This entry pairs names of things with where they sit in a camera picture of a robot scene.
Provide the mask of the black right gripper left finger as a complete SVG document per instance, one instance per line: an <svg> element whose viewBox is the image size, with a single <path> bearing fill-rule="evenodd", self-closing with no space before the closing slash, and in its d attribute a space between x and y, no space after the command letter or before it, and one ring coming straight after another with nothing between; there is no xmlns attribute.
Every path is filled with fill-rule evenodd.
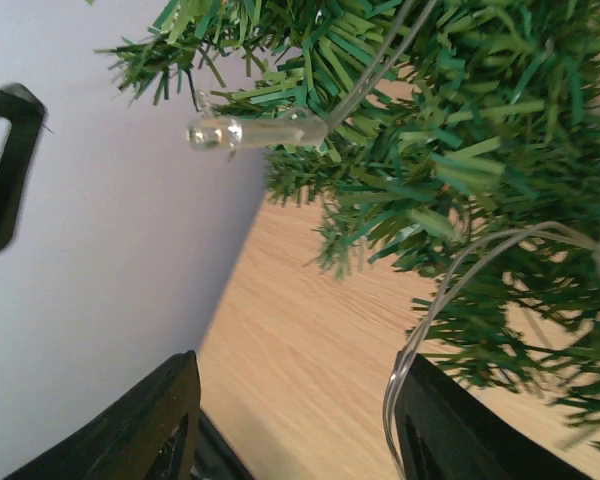
<svg viewBox="0 0 600 480"><path fill-rule="evenodd" d="M171 356L9 479L251 479L200 406L197 358Z"/></svg>

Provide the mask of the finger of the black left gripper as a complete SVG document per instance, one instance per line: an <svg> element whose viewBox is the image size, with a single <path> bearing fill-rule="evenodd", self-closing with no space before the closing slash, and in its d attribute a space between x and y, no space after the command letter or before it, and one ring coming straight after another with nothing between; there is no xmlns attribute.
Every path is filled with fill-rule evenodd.
<svg viewBox="0 0 600 480"><path fill-rule="evenodd" d="M0 154L0 252L16 232L29 167L46 113L44 104L23 84L0 87L0 119L9 122Z"/></svg>

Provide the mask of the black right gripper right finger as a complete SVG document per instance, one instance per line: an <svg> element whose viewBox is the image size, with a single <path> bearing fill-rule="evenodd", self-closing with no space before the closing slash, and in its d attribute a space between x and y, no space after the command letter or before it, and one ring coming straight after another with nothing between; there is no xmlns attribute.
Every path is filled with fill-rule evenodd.
<svg viewBox="0 0 600 480"><path fill-rule="evenodd" d="M394 410L408 479L586 479L498 417L422 355Z"/></svg>

